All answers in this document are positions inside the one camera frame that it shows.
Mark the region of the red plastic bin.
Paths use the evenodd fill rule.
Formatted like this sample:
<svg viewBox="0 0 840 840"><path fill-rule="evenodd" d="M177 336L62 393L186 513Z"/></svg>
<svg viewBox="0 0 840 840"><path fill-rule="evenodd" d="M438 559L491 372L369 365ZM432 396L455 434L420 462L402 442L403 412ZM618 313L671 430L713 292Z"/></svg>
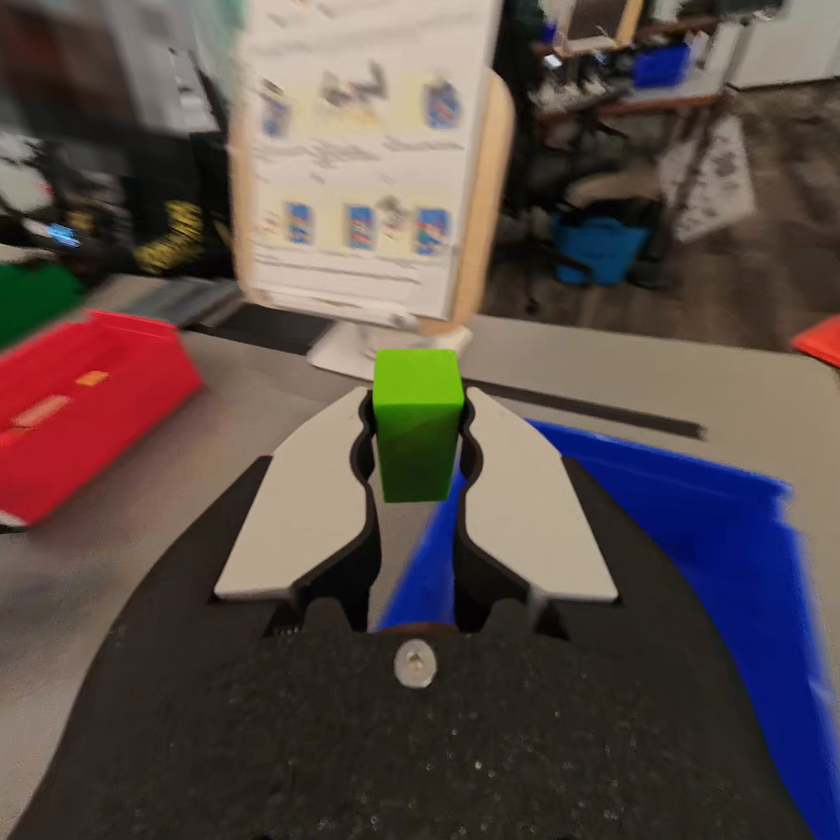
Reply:
<svg viewBox="0 0 840 840"><path fill-rule="evenodd" d="M87 310L2 354L1 529L47 518L202 387L178 328Z"/></svg>

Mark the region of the grey desk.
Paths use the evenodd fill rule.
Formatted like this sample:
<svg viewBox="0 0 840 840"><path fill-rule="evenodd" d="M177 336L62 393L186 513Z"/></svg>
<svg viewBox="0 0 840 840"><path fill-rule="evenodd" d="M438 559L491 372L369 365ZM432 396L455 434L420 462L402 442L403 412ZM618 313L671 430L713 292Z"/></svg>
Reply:
<svg viewBox="0 0 840 840"><path fill-rule="evenodd" d="M692 421L703 441L504 399L525 417L773 476L806 540L838 730L838 373L788 353L478 316L467 378ZM205 388L32 531L2 536L1 821L38 789L84 677L170 545L260 455L356 382L302 355L186 332Z"/></svg>

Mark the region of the green wooden block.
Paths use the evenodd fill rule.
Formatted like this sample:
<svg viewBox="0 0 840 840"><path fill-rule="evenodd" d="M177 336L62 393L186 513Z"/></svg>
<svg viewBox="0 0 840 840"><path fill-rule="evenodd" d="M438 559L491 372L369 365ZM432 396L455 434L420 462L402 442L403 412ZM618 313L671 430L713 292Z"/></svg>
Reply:
<svg viewBox="0 0 840 840"><path fill-rule="evenodd" d="M384 501L444 500L465 406L457 353L380 350L374 360L372 404Z"/></svg>

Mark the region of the white floor sign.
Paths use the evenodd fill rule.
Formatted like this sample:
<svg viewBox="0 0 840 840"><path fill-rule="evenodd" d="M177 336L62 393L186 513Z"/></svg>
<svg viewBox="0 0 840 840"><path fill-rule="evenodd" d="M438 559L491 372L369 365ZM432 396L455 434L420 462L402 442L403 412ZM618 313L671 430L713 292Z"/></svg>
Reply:
<svg viewBox="0 0 840 840"><path fill-rule="evenodd" d="M687 172L699 134L673 143L657 162L658 183L668 206ZM739 224L758 209L749 156L739 116L722 118L711 134L686 209L675 224L676 242L684 245Z"/></svg>

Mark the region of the white board stand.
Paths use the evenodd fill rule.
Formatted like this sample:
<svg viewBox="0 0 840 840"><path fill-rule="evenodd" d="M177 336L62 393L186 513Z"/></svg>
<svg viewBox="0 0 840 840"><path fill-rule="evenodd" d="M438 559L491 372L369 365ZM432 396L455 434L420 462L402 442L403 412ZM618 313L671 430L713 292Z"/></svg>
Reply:
<svg viewBox="0 0 840 840"><path fill-rule="evenodd" d="M320 370L372 382L382 350L452 350L461 355L473 339L464 324L419 318L404 308L344 313L311 347L308 361Z"/></svg>

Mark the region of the small blue plastic bin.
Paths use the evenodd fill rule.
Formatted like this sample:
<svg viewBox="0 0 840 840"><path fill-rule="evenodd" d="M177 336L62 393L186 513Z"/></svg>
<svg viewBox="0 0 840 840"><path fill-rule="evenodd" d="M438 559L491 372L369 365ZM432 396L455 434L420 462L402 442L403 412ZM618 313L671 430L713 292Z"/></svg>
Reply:
<svg viewBox="0 0 840 840"><path fill-rule="evenodd" d="M677 86L686 76L690 52L690 46L685 42L639 52L633 61L633 88L646 90Z"/></svg>

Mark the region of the red floor object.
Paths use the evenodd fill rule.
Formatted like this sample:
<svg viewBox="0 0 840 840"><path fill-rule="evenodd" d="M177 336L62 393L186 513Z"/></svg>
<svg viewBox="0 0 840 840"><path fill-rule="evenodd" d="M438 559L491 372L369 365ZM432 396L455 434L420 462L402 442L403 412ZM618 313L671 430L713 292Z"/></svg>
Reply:
<svg viewBox="0 0 840 840"><path fill-rule="evenodd" d="M817 323L794 336L791 347L838 370L839 322L837 314Z"/></svg>

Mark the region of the green plastic bin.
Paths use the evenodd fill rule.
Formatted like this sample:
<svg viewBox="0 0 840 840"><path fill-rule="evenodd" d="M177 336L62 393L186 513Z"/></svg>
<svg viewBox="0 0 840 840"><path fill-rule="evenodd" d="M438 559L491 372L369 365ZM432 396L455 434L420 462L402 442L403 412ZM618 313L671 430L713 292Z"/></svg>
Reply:
<svg viewBox="0 0 840 840"><path fill-rule="evenodd" d="M85 287L66 267L47 260L1 265L1 349L73 309Z"/></svg>

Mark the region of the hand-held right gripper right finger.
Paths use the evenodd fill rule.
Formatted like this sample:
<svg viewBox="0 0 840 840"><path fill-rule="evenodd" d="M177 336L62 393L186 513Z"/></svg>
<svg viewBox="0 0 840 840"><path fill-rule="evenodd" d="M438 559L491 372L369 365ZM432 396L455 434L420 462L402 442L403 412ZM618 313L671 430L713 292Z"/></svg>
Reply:
<svg viewBox="0 0 840 840"><path fill-rule="evenodd" d="M480 389L465 394L454 535L454 615L481 630L500 602L534 631L562 611L617 608L617 586L561 452Z"/></svg>

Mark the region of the instruction sheet board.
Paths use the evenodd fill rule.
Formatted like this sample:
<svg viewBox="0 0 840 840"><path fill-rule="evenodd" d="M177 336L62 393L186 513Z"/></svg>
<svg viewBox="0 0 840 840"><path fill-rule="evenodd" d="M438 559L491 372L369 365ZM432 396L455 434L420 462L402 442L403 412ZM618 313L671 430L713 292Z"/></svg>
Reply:
<svg viewBox="0 0 840 840"><path fill-rule="evenodd" d="M502 2L244 2L234 257L267 308L449 320Z"/></svg>

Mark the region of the blue floor tub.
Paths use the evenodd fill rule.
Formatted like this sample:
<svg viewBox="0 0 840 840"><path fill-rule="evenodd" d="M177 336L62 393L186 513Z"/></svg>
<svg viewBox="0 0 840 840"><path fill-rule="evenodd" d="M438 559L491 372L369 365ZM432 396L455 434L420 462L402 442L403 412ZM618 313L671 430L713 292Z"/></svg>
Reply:
<svg viewBox="0 0 840 840"><path fill-rule="evenodd" d="M558 256L587 267L557 266L555 278L567 286L612 287L624 281L627 271L647 245L652 223L630 221L619 211L589 206L581 211L552 215L551 240Z"/></svg>

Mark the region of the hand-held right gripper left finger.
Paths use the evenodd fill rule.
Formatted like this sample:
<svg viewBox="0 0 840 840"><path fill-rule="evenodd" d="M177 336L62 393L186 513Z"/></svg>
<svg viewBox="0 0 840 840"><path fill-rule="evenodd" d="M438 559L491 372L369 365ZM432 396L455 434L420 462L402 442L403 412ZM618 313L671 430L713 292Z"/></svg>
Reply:
<svg viewBox="0 0 840 840"><path fill-rule="evenodd" d="M353 389L273 453L217 579L217 599L274 601L290 621L321 598L367 631L382 541L370 478L372 392Z"/></svg>

